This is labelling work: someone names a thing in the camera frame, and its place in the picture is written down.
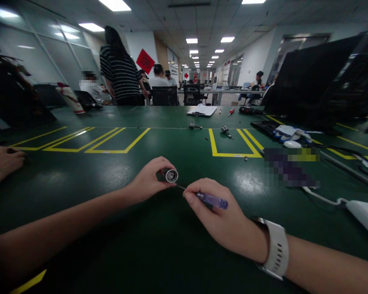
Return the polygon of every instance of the red diamond sign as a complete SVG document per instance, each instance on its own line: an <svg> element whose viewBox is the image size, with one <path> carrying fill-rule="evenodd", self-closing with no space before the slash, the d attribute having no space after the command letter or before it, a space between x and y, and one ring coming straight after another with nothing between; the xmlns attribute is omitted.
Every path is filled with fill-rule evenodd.
<svg viewBox="0 0 368 294"><path fill-rule="evenodd" d="M155 61L146 53L146 51L144 51L144 49L142 49L138 59L136 60L136 64L138 64L140 68L146 72L146 74L149 74L154 63Z"/></svg>

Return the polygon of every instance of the smartwatch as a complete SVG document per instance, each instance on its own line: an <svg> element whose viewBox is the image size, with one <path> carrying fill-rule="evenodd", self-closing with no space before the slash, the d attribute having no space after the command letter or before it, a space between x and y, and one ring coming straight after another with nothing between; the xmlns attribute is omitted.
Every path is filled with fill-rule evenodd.
<svg viewBox="0 0 368 294"><path fill-rule="evenodd" d="M284 227L258 216L250 218L260 227L266 228L270 235L270 251L264 264L255 264L266 274L283 281L289 263L289 247Z"/></svg>

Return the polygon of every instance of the computer mouse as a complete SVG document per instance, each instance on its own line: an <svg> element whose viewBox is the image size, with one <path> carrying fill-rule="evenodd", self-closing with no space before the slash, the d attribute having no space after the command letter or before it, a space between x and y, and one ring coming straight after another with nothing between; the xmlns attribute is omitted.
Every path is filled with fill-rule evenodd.
<svg viewBox="0 0 368 294"><path fill-rule="evenodd" d="M301 148L301 144L299 142L296 142L296 141L285 141L283 143L283 145L286 147L286 148Z"/></svg>

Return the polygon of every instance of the hand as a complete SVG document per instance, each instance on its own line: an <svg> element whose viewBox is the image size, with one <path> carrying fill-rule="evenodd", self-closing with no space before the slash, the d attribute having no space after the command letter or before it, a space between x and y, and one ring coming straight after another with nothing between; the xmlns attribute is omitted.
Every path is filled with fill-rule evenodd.
<svg viewBox="0 0 368 294"><path fill-rule="evenodd" d="M213 207L211 211L196 197L199 191L226 200L228 208ZM211 237L220 245L258 262L267 259L267 234L245 217L228 188L204 178L190 184L183 196Z"/></svg>
<svg viewBox="0 0 368 294"><path fill-rule="evenodd" d="M154 158L144 166L135 179L126 187L132 190L133 204L145 201L159 191L176 186L175 183L159 182L157 180L156 172L166 167L176 169L169 160L162 156Z"/></svg>
<svg viewBox="0 0 368 294"><path fill-rule="evenodd" d="M18 151L8 154L8 147L0 146L0 181L23 166L26 154Z"/></svg>
<svg viewBox="0 0 368 294"><path fill-rule="evenodd" d="M145 88L142 89L143 95L146 99L148 99L148 92L146 91Z"/></svg>

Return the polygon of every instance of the red screwdriver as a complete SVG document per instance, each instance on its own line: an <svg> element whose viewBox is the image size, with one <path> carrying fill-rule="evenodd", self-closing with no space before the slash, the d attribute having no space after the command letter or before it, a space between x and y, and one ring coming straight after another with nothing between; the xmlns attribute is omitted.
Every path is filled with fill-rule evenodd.
<svg viewBox="0 0 368 294"><path fill-rule="evenodd" d="M229 117L232 113L234 113L234 111L235 111L235 108L232 108L232 109L229 111L229 115L228 115L228 117Z"/></svg>

